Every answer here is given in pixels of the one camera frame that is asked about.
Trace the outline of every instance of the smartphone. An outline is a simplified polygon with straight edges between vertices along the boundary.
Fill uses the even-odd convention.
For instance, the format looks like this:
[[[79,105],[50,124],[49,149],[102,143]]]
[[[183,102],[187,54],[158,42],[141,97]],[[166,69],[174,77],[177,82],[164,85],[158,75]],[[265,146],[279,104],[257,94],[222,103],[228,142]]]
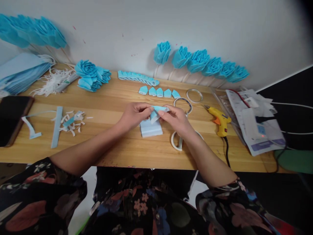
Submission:
[[[0,147],[10,147],[22,125],[22,117],[28,114],[34,98],[30,96],[7,96],[0,102]]]

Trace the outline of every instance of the hand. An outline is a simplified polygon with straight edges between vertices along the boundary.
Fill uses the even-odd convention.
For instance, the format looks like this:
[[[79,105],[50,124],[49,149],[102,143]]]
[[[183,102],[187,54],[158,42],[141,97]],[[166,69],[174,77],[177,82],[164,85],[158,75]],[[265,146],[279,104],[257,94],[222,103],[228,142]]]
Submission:
[[[148,103],[129,103],[117,125],[123,127],[126,131],[130,131],[138,126],[142,120],[147,119],[153,110],[154,108]]]
[[[177,108],[169,104],[164,105],[164,107],[168,107],[170,111],[164,112],[160,110],[158,114],[173,127],[179,136],[185,138],[188,134],[195,132],[193,127],[190,125],[185,112],[181,108]]]

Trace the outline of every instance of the floral sleeve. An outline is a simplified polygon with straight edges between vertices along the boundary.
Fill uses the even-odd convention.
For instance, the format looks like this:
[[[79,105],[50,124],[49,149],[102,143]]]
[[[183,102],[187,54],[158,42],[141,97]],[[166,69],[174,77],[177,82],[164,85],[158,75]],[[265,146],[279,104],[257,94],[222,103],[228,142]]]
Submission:
[[[82,178],[40,160],[0,186],[0,234],[67,234],[86,194]]]
[[[197,210],[210,221],[210,234],[277,234],[254,192],[235,182],[196,197]]]

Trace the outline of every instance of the black floral fabric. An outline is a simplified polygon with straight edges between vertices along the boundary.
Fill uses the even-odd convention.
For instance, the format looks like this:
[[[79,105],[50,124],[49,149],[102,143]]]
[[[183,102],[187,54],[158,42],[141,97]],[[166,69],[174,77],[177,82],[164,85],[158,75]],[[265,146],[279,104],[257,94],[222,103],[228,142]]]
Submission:
[[[80,234],[280,234],[254,192],[235,182],[199,194],[197,208],[153,171],[98,171],[95,204]],[[0,234],[67,234],[86,182],[49,158],[0,186]]]

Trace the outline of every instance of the woman's left hand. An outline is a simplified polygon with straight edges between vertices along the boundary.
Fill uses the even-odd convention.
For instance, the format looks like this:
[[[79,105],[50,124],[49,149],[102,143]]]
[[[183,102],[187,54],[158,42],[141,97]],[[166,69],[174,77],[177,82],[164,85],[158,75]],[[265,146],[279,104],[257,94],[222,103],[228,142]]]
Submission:
[[[142,120],[147,119],[153,112],[154,108],[151,104],[145,102],[133,102],[129,103],[116,125],[119,128],[130,131],[134,129]]]

